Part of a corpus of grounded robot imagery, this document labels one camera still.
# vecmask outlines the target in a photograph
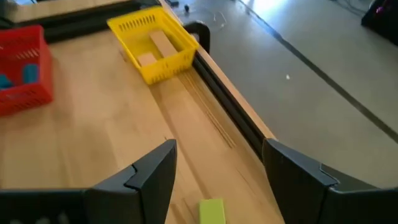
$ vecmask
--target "gray floor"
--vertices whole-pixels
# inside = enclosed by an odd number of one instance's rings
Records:
[[[211,56],[279,141],[377,187],[398,185],[397,144],[268,34],[241,2],[185,2],[223,13],[227,24],[221,30],[209,22]],[[360,17],[327,0],[248,3],[296,49],[398,130],[396,46],[362,28]]]

